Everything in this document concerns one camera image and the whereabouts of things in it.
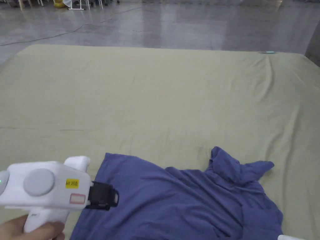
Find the person's left hand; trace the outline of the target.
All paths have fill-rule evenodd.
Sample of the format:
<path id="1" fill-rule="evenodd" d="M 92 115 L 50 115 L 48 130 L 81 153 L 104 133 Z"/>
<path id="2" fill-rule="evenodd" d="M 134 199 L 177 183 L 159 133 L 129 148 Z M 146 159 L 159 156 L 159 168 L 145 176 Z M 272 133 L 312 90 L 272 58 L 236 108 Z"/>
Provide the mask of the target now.
<path id="1" fill-rule="evenodd" d="M 39 228 L 24 232 L 28 215 L 22 215 L 0 225 L 1 240 L 64 240 L 65 225 L 61 222 L 47 222 Z"/>

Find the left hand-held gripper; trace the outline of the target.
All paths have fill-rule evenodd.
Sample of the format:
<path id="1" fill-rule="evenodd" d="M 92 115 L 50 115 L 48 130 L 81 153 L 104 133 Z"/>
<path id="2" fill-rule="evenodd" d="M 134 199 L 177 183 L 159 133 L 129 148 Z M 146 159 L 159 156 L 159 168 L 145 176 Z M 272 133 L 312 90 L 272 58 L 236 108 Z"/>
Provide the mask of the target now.
<path id="1" fill-rule="evenodd" d="M 25 162 L 0 172 L 0 204 L 28 212 L 23 230 L 34 231 L 48 222 L 66 223 L 73 211 L 85 208 L 108 211 L 117 207 L 119 193 L 107 183 L 92 181 L 90 158 Z"/>

